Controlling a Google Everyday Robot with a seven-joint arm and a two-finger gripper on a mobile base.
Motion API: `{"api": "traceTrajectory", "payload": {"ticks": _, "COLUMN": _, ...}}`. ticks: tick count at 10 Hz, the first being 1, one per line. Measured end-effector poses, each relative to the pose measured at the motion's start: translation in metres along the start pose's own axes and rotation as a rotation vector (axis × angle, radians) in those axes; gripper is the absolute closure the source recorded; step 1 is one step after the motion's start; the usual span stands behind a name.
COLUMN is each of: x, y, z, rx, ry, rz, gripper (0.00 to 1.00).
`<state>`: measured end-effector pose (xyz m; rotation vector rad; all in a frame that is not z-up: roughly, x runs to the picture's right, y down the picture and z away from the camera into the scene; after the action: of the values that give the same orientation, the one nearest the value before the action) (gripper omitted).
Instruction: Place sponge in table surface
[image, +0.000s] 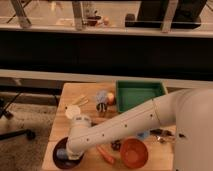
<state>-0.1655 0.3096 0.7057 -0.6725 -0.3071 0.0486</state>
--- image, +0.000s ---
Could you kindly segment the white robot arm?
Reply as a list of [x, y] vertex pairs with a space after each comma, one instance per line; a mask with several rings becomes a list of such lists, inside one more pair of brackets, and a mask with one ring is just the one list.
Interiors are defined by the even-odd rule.
[[176, 126], [173, 171], [213, 171], [213, 89], [183, 89], [148, 100], [93, 126], [76, 115], [66, 151], [78, 160], [96, 145], [164, 126]]

